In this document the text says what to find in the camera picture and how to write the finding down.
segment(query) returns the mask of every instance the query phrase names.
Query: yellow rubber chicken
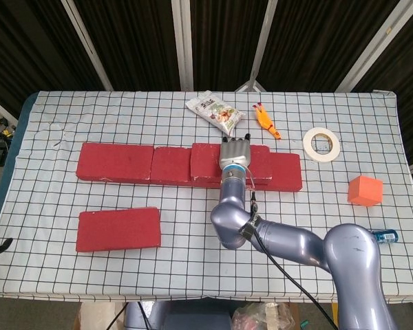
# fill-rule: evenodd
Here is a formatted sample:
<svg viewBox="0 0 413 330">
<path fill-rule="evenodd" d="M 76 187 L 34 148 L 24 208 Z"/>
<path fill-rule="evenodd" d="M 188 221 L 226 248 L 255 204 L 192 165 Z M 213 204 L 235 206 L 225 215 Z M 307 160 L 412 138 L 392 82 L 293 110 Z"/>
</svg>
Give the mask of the yellow rubber chicken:
<svg viewBox="0 0 413 330">
<path fill-rule="evenodd" d="M 273 121 L 269 118 L 268 113 L 266 112 L 264 106 L 262 103 L 258 102 L 257 105 L 253 105 L 255 109 L 255 114 L 257 116 L 257 120 L 260 124 L 261 127 L 264 129 L 267 129 L 269 133 L 274 135 L 274 138 L 276 139 L 281 139 L 282 136 L 278 131 L 275 129 L 275 126 L 273 124 Z"/>
</svg>

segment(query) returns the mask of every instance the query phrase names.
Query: snack bag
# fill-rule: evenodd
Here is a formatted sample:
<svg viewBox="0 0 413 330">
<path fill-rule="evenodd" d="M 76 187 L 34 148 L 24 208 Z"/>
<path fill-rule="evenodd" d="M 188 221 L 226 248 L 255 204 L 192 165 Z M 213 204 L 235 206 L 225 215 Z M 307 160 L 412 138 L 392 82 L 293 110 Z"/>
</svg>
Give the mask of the snack bag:
<svg viewBox="0 0 413 330">
<path fill-rule="evenodd" d="M 211 91 L 200 93 L 186 103 L 188 109 L 208 120 L 228 136 L 231 136 L 235 125 L 245 116 L 243 112 L 234 109 L 220 100 Z"/>
</svg>

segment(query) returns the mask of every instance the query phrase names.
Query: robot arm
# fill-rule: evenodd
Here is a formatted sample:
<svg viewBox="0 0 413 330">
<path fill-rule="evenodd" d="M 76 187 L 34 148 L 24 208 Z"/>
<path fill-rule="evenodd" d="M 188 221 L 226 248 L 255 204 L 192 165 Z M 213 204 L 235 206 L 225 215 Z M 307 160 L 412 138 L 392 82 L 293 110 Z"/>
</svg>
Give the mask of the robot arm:
<svg viewBox="0 0 413 330">
<path fill-rule="evenodd" d="M 272 256 L 320 267 L 332 274 L 341 330 L 396 330 L 381 285 L 381 259 L 376 239 L 365 228 L 342 224 L 324 240 L 303 228 L 261 219 L 244 209 L 249 136 L 223 142 L 220 154 L 222 184 L 211 222 L 222 245 L 238 249 L 245 241 L 262 251 L 251 231 L 257 230 Z"/>
</svg>

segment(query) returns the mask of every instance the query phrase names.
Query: dark curtain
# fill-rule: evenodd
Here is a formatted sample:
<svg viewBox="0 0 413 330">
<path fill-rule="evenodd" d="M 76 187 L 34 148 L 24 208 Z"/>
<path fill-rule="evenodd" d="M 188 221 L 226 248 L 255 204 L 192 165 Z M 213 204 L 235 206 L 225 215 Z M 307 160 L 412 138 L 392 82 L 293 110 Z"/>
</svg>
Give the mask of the dark curtain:
<svg viewBox="0 0 413 330">
<path fill-rule="evenodd" d="M 99 77 L 59 0 L 0 1 L 0 104 L 19 117 L 39 90 L 99 90 Z"/>
<path fill-rule="evenodd" d="M 249 80 L 267 0 L 193 0 L 194 89 L 235 91 Z"/>
<path fill-rule="evenodd" d="M 354 90 L 373 89 L 396 93 L 405 153 L 409 164 L 413 164 L 413 16 Z"/>
<path fill-rule="evenodd" d="M 269 91 L 335 91 L 397 0 L 279 0 L 257 81 Z"/>
<path fill-rule="evenodd" d="M 75 0 L 116 90 L 180 91 L 170 0 Z"/>
</svg>

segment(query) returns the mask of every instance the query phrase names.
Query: blue table edge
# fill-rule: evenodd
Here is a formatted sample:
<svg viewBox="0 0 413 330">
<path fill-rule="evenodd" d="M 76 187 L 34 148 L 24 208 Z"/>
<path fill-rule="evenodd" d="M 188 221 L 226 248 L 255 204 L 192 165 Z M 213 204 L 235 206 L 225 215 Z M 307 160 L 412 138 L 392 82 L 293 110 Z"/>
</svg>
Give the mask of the blue table edge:
<svg viewBox="0 0 413 330">
<path fill-rule="evenodd" d="M 28 127 L 30 111 L 32 110 L 32 106 L 34 105 L 38 94 L 39 93 L 36 92 L 30 95 L 23 103 L 23 106 L 21 108 L 19 123 L 15 130 L 14 137 L 12 138 L 11 147 L 9 149 L 8 156 L 6 157 L 5 166 L 3 167 L 3 175 L 1 176 L 0 180 L 0 213 L 5 203 L 9 186 L 11 184 L 12 175 L 15 168 L 15 159 L 19 154 L 23 136 L 25 135 L 26 128 Z"/>
</svg>

